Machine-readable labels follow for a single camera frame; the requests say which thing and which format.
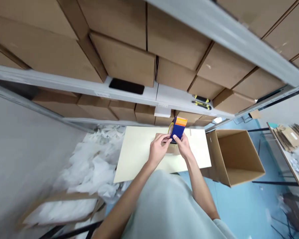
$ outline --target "black metal frame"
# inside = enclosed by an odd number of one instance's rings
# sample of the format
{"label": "black metal frame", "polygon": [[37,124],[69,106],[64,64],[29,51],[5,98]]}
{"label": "black metal frame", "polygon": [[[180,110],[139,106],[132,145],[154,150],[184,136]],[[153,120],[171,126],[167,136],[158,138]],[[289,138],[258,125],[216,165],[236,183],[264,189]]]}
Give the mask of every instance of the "black metal frame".
{"label": "black metal frame", "polygon": [[81,227],[78,229],[75,229],[71,232],[67,232],[63,235],[57,236],[57,237],[53,237],[59,230],[61,230],[65,225],[63,226],[56,226],[54,228],[52,228],[50,231],[48,231],[46,234],[44,234],[42,237],[40,237],[39,239],[67,239],[67,238],[71,238],[73,236],[79,235],[81,233],[84,232],[89,232],[86,236],[86,239],[91,239],[93,232],[95,231],[95,229],[97,229],[103,221],[100,222],[96,222],[90,225],[87,225],[85,227]]}

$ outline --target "white label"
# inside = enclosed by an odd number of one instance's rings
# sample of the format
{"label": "white label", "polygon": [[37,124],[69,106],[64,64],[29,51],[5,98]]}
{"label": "white label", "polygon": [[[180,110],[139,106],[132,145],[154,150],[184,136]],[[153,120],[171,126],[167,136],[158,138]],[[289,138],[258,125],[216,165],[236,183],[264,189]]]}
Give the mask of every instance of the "white label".
{"label": "white label", "polygon": [[98,97],[111,98],[109,94],[105,94],[105,93],[96,93],[96,92],[95,92],[95,94],[96,94],[96,96],[98,96]]}
{"label": "white label", "polygon": [[293,132],[291,132],[291,135],[294,137],[295,140],[298,139]]}
{"label": "white label", "polygon": [[168,108],[168,104],[164,104],[164,103],[159,103],[158,106],[163,108]]}

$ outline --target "orange label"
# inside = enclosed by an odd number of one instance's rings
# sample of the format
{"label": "orange label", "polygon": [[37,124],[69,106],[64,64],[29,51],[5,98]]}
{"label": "orange label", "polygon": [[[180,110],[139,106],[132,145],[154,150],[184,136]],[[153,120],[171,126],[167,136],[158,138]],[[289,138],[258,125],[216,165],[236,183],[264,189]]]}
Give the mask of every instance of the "orange label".
{"label": "orange label", "polygon": [[186,124],[187,124],[187,119],[184,119],[184,118],[181,118],[181,117],[177,117],[175,124],[176,125],[181,125],[181,126],[185,127]]}

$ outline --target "black smartphone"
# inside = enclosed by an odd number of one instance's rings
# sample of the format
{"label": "black smartphone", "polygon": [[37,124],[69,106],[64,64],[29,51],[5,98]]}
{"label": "black smartphone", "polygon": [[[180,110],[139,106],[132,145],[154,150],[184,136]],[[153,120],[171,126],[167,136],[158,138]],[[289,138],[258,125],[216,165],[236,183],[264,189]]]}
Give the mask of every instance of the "black smartphone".
{"label": "black smartphone", "polygon": [[132,82],[117,79],[117,78],[113,78],[109,87],[113,88],[113,89],[118,89],[118,90],[123,90],[123,91],[131,92],[131,93],[139,94],[139,95],[142,95],[144,92],[144,89],[145,89],[145,86],[143,86],[143,85],[139,85],[136,83],[132,83]]}

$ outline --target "person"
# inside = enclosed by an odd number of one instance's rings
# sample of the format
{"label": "person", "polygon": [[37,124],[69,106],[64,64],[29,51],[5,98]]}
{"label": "person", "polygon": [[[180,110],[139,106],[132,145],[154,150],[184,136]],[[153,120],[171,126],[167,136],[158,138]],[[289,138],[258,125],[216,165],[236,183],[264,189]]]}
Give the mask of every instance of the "person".
{"label": "person", "polygon": [[235,239],[220,220],[187,136],[173,138],[186,162],[192,190],[179,175],[154,172],[172,141],[169,134],[160,134],[150,144],[148,161],[93,238]]}

